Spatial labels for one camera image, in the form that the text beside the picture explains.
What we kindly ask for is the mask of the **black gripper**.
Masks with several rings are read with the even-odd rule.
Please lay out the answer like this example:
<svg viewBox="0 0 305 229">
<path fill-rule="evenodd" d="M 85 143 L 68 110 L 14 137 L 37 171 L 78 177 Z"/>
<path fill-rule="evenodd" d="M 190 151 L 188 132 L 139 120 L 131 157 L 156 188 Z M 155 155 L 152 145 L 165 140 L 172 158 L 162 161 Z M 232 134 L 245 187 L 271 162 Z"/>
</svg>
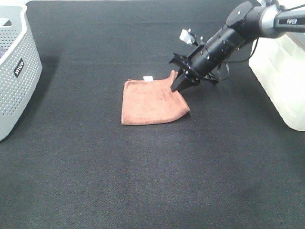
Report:
<svg viewBox="0 0 305 229">
<path fill-rule="evenodd" d="M 198 86 L 201 80 L 207 80 L 213 85 L 218 83 L 218 78 L 210 75 L 218 64 L 213 62 L 212 56 L 203 45 L 197 47 L 188 56 L 173 53 L 170 63 L 179 66 L 179 71 L 174 74 L 170 87 L 172 92 Z"/>
</svg>

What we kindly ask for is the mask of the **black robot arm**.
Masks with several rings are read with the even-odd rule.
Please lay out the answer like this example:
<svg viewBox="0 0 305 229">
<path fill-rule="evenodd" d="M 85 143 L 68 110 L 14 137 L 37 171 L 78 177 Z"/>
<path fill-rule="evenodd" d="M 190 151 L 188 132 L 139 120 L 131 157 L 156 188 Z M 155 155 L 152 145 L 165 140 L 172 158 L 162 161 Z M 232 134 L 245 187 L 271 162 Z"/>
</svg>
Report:
<svg viewBox="0 0 305 229">
<path fill-rule="evenodd" d="M 228 16 L 225 25 L 208 41 L 197 38 L 190 29 L 183 29 L 179 39 L 195 50 L 187 56 L 174 54 L 171 62 L 179 66 L 171 91 L 182 91 L 197 86 L 201 80 L 212 84 L 221 77 L 212 71 L 223 63 L 229 64 L 229 56 L 246 44 L 259 38 L 278 38 L 286 32 L 305 31 L 305 11 L 300 5 L 287 9 L 276 0 L 257 2 L 247 0 L 238 5 Z"/>
</svg>

